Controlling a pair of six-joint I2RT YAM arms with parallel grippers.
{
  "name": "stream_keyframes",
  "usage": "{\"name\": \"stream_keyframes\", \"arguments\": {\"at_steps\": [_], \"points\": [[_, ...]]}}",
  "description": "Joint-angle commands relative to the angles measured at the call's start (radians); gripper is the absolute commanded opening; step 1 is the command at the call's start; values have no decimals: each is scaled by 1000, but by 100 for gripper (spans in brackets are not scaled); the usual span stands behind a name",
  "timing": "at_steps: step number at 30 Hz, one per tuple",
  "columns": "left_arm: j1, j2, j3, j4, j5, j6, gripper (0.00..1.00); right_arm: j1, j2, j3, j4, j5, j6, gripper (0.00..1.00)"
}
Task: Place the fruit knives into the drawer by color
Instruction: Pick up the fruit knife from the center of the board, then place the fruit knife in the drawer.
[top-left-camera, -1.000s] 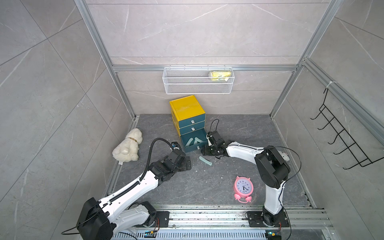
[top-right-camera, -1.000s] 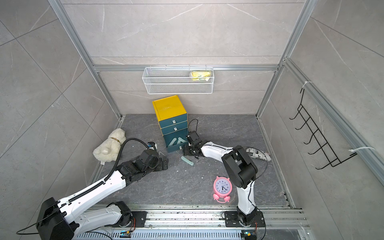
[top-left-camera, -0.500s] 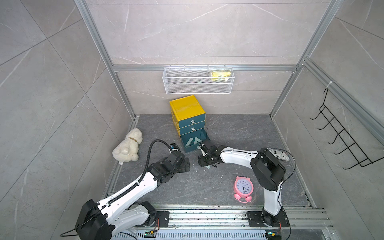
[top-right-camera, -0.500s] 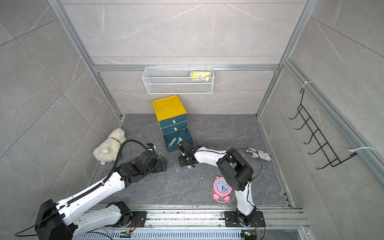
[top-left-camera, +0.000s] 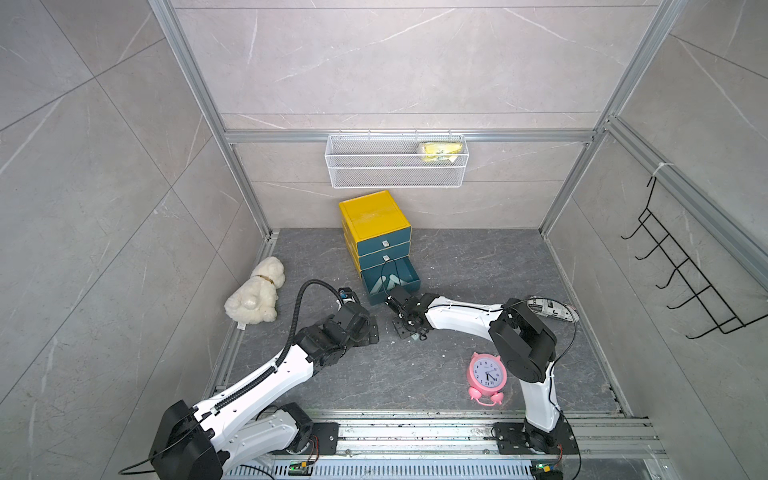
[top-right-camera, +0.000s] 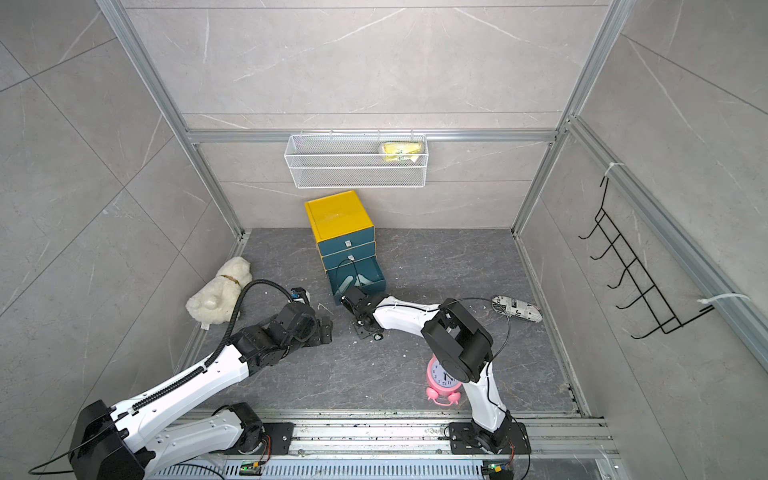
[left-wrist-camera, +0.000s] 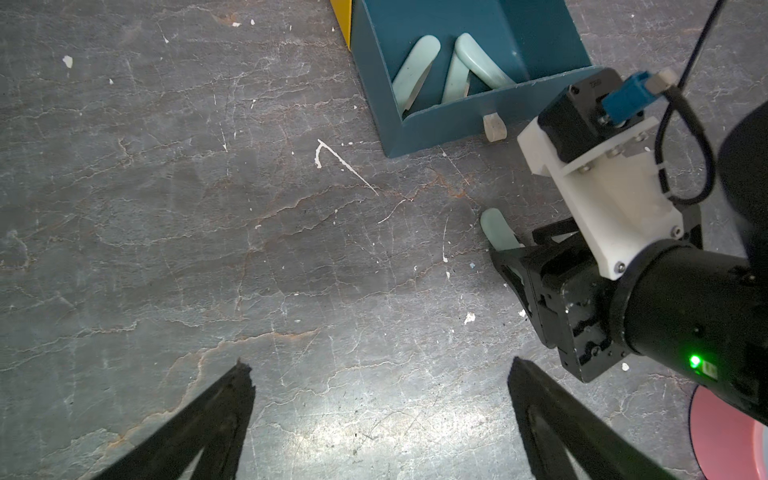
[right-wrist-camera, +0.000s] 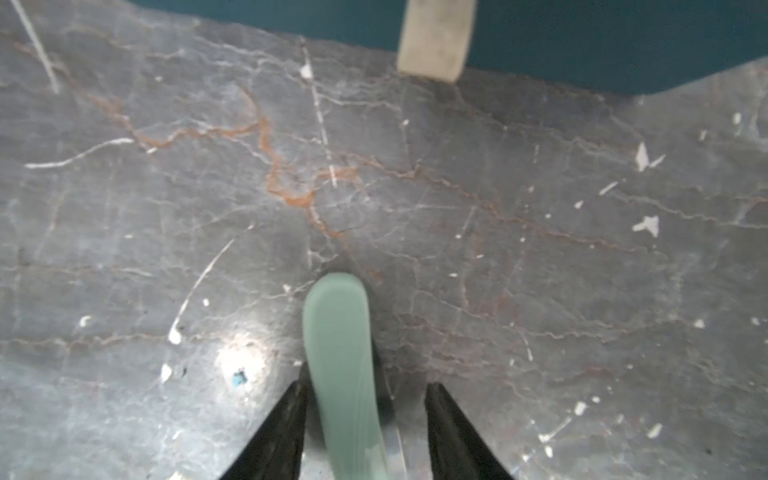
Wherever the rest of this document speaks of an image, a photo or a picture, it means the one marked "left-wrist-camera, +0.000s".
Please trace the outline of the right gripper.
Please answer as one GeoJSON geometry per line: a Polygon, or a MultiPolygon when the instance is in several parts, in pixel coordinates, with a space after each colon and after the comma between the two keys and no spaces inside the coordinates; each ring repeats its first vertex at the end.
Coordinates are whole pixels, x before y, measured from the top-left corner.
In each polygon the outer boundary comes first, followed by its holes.
{"type": "Polygon", "coordinates": [[[517,295],[541,343],[557,351],[567,372],[588,383],[629,354],[644,355],[696,383],[698,367],[682,351],[679,335],[688,305],[662,266],[673,254],[701,247],[699,207],[684,207],[683,235],[652,245],[628,270],[628,279],[601,276],[572,218],[533,233],[531,246],[491,247],[492,263],[517,295]]]}

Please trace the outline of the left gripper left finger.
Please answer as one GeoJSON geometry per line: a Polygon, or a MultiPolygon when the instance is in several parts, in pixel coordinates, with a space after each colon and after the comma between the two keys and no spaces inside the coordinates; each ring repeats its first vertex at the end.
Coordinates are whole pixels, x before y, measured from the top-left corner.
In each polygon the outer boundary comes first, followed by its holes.
{"type": "Polygon", "coordinates": [[[234,479],[253,411],[251,367],[241,361],[100,479],[234,479]]]}

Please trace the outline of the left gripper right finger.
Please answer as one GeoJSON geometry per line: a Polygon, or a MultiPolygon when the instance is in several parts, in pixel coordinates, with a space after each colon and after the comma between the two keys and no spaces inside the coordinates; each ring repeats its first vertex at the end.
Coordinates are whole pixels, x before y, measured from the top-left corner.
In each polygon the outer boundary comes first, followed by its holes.
{"type": "Polygon", "coordinates": [[[537,479],[671,479],[534,362],[516,357],[507,379],[530,470],[537,479]]]}

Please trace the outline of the teal fruit knife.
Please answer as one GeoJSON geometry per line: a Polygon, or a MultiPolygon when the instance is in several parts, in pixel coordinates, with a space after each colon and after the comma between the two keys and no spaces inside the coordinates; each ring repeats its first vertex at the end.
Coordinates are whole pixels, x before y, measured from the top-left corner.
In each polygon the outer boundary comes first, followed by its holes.
{"type": "Polygon", "coordinates": [[[485,210],[480,217],[481,229],[491,247],[498,252],[523,248],[501,211],[496,208],[485,210]]]}
{"type": "Polygon", "coordinates": [[[408,53],[392,82],[400,116],[412,107],[440,50],[439,39],[433,35],[425,35],[416,41],[408,53]]]}
{"type": "Polygon", "coordinates": [[[452,103],[465,98],[469,91],[469,68],[453,52],[441,99],[442,104],[452,103]]]}
{"type": "Polygon", "coordinates": [[[469,33],[463,33],[456,39],[454,52],[459,61],[489,88],[500,89],[516,84],[469,33]]]}

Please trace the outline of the yellow teal drawer cabinet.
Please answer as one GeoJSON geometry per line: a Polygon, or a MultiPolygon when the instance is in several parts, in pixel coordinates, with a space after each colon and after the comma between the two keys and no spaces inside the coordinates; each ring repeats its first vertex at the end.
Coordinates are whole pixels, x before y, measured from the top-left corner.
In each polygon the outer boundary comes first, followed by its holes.
{"type": "Polygon", "coordinates": [[[389,158],[530,120],[598,70],[560,0],[331,6],[389,158]]]}

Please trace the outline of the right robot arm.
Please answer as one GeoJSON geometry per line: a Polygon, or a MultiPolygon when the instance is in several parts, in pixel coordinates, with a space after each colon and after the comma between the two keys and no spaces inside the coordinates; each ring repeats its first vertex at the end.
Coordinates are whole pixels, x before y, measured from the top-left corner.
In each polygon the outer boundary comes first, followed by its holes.
{"type": "Polygon", "coordinates": [[[590,382],[622,358],[645,356],[699,383],[748,416],[767,418],[767,109],[727,136],[721,178],[745,258],[701,247],[699,211],[683,232],[646,246],[616,280],[603,278],[581,230],[566,219],[521,245],[503,215],[482,229],[496,270],[517,294],[542,343],[590,382]]]}

